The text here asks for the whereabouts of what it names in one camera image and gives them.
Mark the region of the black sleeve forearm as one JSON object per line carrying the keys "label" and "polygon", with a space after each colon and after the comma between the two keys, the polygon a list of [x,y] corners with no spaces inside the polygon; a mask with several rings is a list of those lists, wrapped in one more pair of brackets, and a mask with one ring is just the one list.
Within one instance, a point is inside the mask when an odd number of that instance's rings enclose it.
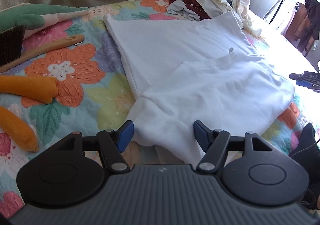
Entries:
{"label": "black sleeve forearm", "polygon": [[315,141],[315,134],[311,123],[305,125],[298,146],[289,154],[309,175],[309,186],[302,200],[309,210],[319,209],[319,140]]}

